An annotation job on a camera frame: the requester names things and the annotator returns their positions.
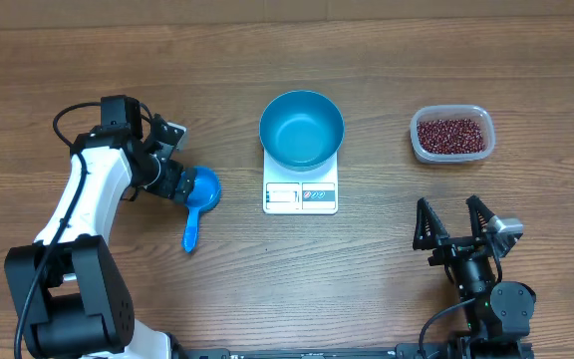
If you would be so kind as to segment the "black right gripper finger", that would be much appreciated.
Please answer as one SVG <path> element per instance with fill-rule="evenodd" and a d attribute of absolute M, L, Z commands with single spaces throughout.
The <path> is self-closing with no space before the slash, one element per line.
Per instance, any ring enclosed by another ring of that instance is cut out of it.
<path fill-rule="evenodd" d="M 485 237 L 487 235 L 487 225 L 495 216 L 495 213 L 477 195 L 470 196 L 465 203 L 468 207 L 472 235 L 474 237 Z"/>
<path fill-rule="evenodd" d="M 436 249 L 449 239 L 449 233 L 433 211 L 429 202 L 421 197 L 417 202 L 416 229 L 413 250 Z"/>

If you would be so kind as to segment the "blue plastic measuring scoop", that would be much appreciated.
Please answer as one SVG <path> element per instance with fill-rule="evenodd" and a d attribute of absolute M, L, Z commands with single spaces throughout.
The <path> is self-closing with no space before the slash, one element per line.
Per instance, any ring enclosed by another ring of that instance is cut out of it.
<path fill-rule="evenodd" d="M 188 215 L 182 237 L 182 247 L 192 253 L 198 244 L 200 216 L 219 203 L 221 184 L 217 174 L 206 167 L 195 167 L 197 170 L 194 190 L 185 204 Z"/>

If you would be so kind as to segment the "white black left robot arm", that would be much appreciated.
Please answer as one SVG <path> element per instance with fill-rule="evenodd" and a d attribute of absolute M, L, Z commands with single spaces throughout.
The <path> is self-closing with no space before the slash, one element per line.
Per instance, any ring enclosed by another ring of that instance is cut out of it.
<path fill-rule="evenodd" d="M 177 339 L 137 321 L 109 251 L 128 189 L 187 200 L 195 172 L 174 161 L 185 127 L 125 95 L 95 103 L 101 120 L 67 143 L 71 172 L 49 222 L 13 247 L 4 270 L 18 321 L 13 354 L 34 358 L 183 358 Z"/>

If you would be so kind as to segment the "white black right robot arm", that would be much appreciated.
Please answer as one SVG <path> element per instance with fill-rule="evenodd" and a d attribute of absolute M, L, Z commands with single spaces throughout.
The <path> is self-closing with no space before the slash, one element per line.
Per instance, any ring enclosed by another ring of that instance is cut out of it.
<path fill-rule="evenodd" d="M 516 217 L 500 217 L 476 195 L 466 200 L 471 235 L 452 237 L 425 198 L 417 202 L 414 250 L 429 250 L 428 263 L 444 269 L 459 302 L 432 316 L 413 347 L 419 358 L 532 358 L 522 339 L 530 333 L 536 293 L 521 282 L 503 279 L 501 259 L 523 235 Z M 426 335 L 439 319 L 461 309 L 465 331 L 444 343 L 429 344 Z"/>

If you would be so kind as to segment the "white digital kitchen scale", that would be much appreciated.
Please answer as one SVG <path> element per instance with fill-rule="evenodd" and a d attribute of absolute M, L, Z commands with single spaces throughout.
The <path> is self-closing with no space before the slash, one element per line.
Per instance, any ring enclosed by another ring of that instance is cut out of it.
<path fill-rule="evenodd" d="M 339 209 L 338 156 L 298 172 L 282 167 L 264 152 L 262 191 L 265 213 L 333 215 Z"/>

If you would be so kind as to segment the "teal metal bowl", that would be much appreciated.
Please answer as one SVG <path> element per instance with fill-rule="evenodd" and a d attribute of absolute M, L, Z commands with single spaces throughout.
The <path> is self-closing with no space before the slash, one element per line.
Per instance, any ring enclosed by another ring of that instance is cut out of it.
<path fill-rule="evenodd" d="M 259 119 L 259 140 L 282 167 L 305 172 L 322 166 L 341 147 L 344 117 L 337 105 L 310 90 L 290 91 L 272 100 Z"/>

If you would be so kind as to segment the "red adzuki beans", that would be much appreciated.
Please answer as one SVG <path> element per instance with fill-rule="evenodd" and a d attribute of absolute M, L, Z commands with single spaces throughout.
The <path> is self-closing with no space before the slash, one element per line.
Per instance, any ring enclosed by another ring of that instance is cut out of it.
<path fill-rule="evenodd" d="M 460 155 L 484 150 L 481 127 L 472 119 L 419 122 L 417 131 L 420 145 L 431 154 Z"/>

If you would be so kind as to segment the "clear plastic container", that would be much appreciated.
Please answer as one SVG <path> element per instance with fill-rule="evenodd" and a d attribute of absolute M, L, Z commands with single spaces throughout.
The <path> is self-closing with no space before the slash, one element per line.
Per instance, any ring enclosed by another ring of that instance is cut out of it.
<path fill-rule="evenodd" d="M 490 114 L 476 105 L 424 107 L 412 117 L 410 135 L 416 158 L 425 164 L 481 161 L 496 143 Z"/>

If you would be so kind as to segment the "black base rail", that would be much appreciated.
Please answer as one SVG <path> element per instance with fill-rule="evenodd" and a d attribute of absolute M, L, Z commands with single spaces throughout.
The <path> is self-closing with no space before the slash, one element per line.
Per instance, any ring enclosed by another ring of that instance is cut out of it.
<path fill-rule="evenodd" d="M 227 349 L 184 350 L 183 358 L 189 359 L 534 359 L 531 344 L 517 345 L 471 345 L 467 349 L 455 343 L 427 343 L 425 354 L 418 343 L 401 343 L 394 348 L 372 349 L 298 349 L 230 351 Z"/>

